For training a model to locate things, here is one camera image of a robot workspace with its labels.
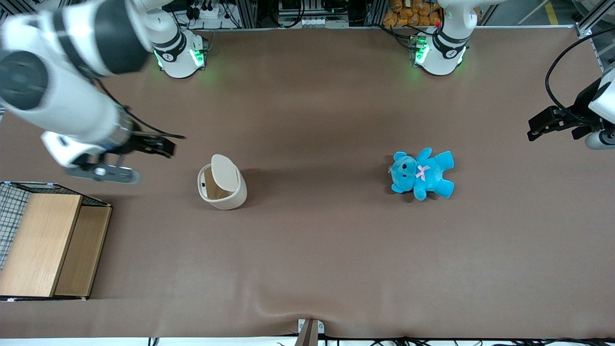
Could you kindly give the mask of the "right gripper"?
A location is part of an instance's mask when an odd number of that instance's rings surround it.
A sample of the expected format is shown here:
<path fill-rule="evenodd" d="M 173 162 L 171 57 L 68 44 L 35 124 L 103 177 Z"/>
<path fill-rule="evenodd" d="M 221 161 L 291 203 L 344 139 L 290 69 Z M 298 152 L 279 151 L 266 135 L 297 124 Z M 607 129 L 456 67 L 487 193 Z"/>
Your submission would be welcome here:
<path fill-rule="evenodd" d="M 40 138 L 55 162 L 67 169 L 119 167 L 123 157 L 137 149 L 170 159 L 176 147 L 164 136 L 138 136 L 133 131 L 110 131 L 90 141 L 51 131 Z"/>

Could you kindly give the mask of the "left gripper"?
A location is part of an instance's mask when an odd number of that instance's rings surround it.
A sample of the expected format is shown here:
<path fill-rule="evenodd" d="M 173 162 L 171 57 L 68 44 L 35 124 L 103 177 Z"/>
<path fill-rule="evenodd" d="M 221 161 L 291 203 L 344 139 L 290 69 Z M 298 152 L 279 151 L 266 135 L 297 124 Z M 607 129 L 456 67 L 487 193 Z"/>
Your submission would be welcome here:
<path fill-rule="evenodd" d="M 602 76 L 578 93 L 572 110 L 591 125 L 578 126 L 577 120 L 559 107 L 547 107 L 529 119 L 527 138 L 530 142 L 555 131 L 571 131 L 574 140 L 600 129 L 614 127 L 615 121 L 615 68 L 609 65 Z"/>

